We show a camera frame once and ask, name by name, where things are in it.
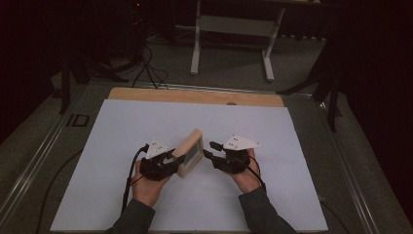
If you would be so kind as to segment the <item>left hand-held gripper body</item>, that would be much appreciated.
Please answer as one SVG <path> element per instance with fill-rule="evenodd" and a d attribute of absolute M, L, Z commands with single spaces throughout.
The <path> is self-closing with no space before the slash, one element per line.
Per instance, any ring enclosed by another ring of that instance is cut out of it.
<path fill-rule="evenodd" d="M 167 159 L 170 149 L 153 138 L 148 144 L 146 156 L 141 159 L 140 172 L 151 180 L 162 180 L 177 172 L 178 164 L 173 158 Z"/>

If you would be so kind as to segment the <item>person's left hand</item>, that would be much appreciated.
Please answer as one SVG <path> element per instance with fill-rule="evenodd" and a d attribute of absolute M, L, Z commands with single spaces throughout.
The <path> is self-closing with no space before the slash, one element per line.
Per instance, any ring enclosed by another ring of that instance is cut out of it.
<path fill-rule="evenodd" d="M 169 181 L 169 177 L 162 180 L 151 180 L 140 172 L 140 161 L 136 162 L 135 173 L 132 177 L 132 197 L 144 205 L 153 208 L 157 203 L 163 187 Z"/>

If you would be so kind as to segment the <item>person's right hand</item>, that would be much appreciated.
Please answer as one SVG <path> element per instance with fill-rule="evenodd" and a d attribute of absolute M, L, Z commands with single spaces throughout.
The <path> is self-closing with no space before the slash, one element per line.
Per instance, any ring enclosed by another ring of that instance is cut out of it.
<path fill-rule="evenodd" d="M 250 157 L 248 168 L 239 174 L 230 175 L 243 194 L 249 193 L 261 186 L 259 164 L 255 159 L 255 152 L 252 148 L 247 150 Z"/>

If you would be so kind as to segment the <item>wooden photo frame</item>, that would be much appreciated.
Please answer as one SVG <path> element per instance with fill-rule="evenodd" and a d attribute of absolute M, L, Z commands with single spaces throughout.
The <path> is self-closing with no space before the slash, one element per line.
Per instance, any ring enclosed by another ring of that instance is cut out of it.
<path fill-rule="evenodd" d="M 178 165 L 177 174 L 186 177 L 189 172 L 204 157 L 203 133 L 195 129 L 176 148 L 173 154 L 177 157 L 185 155 L 185 162 Z"/>

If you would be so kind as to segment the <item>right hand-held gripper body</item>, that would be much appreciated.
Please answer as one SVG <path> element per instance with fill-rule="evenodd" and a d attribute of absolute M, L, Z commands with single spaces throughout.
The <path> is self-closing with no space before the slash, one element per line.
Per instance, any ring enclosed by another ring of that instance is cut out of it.
<path fill-rule="evenodd" d="M 222 145 L 225 156 L 215 156 L 212 165 L 222 172 L 236 175 L 244 172 L 250 164 L 247 150 L 260 146 L 260 143 L 243 136 L 232 135 Z"/>

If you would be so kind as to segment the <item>white table sheet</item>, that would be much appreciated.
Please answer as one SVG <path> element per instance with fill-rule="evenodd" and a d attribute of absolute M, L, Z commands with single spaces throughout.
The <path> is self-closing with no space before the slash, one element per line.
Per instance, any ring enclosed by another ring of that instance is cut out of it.
<path fill-rule="evenodd" d="M 233 135 L 259 142 L 256 159 L 267 194 L 279 215 L 298 232 L 327 224 L 289 111 L 285 107 L 106 100 L 51 226 L 54 231 L 100 231 L 121 213 L 131 161 L 155 138 L 176 147 L 194 129 L 204 142 Z M 245 232 L 240 190 L 202 159 L 186 176 L 164 187 L 154 232 Z"/>

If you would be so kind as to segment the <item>metal floor rail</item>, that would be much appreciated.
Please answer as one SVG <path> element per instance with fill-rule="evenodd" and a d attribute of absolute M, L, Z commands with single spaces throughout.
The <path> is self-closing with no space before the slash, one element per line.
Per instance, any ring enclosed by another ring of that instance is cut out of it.
<path fill-rule="evenodd" d="M 60 100 L 49 97 L 0 145 L 0 231 L 7 226 L 86 89 L 80 86 L 72 90 L 62 114 Z"/>
<path fill-rule="evenodd" d="M 325 125 L 328 134 L 333 140 L 334 148 L 338 154 L 340 169 L 344 176 L 344 180 L 346 181 L 354 206 L 357 210 L 357 214 L 364 229 L 364 233 L 380 234 L 377 223 L 372 216 L 372 213 L 366 202 L 365 196 L 362 193 L 362 190 L 357 181 L 355 171 L 351 167 L 349 156 L 345 152 L 343 140 L 340 138 L 339 133 L 333 132 L 332 128 L 327 123 L 327 114 L 329 113 L 327 104 L 325 102 L 317 103 L 316 107 L 318 109 L 320 118 L 323 121 L 323 124 Z"/>

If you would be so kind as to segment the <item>white metal stand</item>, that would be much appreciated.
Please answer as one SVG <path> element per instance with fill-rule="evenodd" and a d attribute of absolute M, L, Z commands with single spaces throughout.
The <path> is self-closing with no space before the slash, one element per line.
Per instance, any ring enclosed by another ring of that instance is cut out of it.
<path fill-rule="evenodd" d="M 218 32 L 239 35 L 261 36 L 269 39 L 268 47 L 261 52 L 266 79 L 269 82 L 275 80 L 275 74 L 271 63 L 271 52 L 276 42 L 285 8 L 280 8 L 274 21 L 259 19 L 238 19 L 202 14 L 202 0 L 197 0 L 195 20 L 195 44 L 191 60 L 190 73 L 199 73 L 201 54 L 201 32 Z"/>

